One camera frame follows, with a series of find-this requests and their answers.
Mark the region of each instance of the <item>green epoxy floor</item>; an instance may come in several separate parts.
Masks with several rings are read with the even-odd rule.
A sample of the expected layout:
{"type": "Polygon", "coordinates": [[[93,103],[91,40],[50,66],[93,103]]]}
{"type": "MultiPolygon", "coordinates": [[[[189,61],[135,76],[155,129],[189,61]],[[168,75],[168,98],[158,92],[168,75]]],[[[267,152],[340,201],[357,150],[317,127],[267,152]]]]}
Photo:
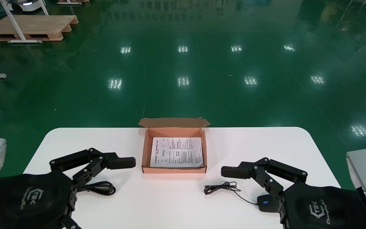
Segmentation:
{"type": "Polygon", "coordinates": [[[306,129],[351,188],[345,153],[366,148],[366,5],[349,3],[91,0],[62,42],[0,42],[1,175],[22,173],[55,128],[203,116],[306,129]]]}

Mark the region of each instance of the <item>wooden pallet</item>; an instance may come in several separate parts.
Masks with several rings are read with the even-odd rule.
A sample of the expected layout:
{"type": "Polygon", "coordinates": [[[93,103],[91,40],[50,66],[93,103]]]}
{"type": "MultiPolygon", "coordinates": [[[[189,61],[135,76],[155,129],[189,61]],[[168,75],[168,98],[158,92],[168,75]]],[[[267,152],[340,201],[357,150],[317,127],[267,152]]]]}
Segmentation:
{"type": "MultiPolygon", "coordinates": [[[[75,15],[14,15],[26,39],[61,41],[62,32],[70,32],[71,24],[77,24],[75,15]]],[[[8,16],[0,20],[0,41],[21,39],[8,16]]]]}
{"type": "MultiPolygon", "coordinates": [[[[59,2],[67,2],[67,0],[58,0],[59,2]]],[[[90,0],[70,0],[72,3],[87,3],[90,0]]]]}

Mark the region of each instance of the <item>box lid flap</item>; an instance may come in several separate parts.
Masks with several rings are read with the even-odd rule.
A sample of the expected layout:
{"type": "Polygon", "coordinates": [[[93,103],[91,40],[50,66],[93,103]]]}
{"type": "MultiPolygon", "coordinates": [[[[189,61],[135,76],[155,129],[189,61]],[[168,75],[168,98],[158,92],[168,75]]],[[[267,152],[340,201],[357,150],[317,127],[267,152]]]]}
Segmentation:
{"type": "Polygon", "coordinates": [[[184,127],[184,128],[202,128],[208,126],[210,123],[202,117],[192,118],[143,118],[138,123],[140,126],[146,128],[156,127],[184,127]]]}

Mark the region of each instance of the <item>printed logo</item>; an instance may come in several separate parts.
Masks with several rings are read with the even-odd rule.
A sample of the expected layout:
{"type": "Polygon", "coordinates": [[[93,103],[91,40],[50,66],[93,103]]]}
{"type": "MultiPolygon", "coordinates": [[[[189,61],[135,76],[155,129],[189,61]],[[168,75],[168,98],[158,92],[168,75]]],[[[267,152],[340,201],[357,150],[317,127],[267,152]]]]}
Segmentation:
{"type": "Polygon", "coordinates": [[[43,190],[41,189],[35,189],[29,192],[28,194],[28,200],[30,200],[30,205],[32,204],[36,204],[35,200],[40,200],[40,198],[42,197],[43,194],[43,190]]]}
{"type": "Polygon", "coordinates": [[[327,205],[324,203],[324,200],[321,200],[321,205],[317,204],[316,202],[311,202],[312,204],[309,205],[310,214],[315,216],[317,219],[320,219],[322,216],[327,215],[326,223],[330,225],[330,215],[327,209],[327,205]]]}
{"type": "Polygon", "coordinates": [[[323,206],[319,206],[317,205],[317,201],[316,202],[311,202],[313,204],[313,207],[311,205],[309,205],[310,207],[310,214],[314,215],[315,217],[317,217],[317,219],[320,219],[320,217],[324,216],[324,209],[323,206]]]}
{"type": "Polygon", "coordinates": [[[29,205],[35,205],[36,200],[40,200],[42,197],[43,190],[34,189],[34,190],[30,191],[31,189],[32,189],[32,186],[30,186],[24,193],[24,196],[21,200],[21,210],[23,210],[25,208],[27,200],[30,200],[29,205]]]}

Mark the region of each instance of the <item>white table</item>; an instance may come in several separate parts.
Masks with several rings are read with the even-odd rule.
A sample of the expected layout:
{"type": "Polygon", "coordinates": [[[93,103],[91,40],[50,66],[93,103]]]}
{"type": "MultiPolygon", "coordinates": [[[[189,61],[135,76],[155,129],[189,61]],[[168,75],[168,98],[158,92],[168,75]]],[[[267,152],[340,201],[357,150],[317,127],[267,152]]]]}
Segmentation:
{"type": "MultiPolygon", "coordinates": [[[[265,194],[253,180],[224,178],[222,166],[238,166],[268,157],[309,173],[307,184],[340,187],[313,139],[297,127],[205,128],[206,174],[143,174],[144,128],[59,128],[43,139],[24,173],[50,172],[49,161],[87,148],[133,156],[133,169],[104,170],[92,182],[110,181],[117,189],[110,197],[78,193],[73,219],[83,229],[282,229],[279,214],[261,213],[257,206],[220,190],[209,196],[206,184],[237,181],[241,196],[256,201],[265,194]]],[[[80,168],[67,171],[72,176],[80,168]]],[[[285,188],[290,182],[277,179],[285,188]]]]}

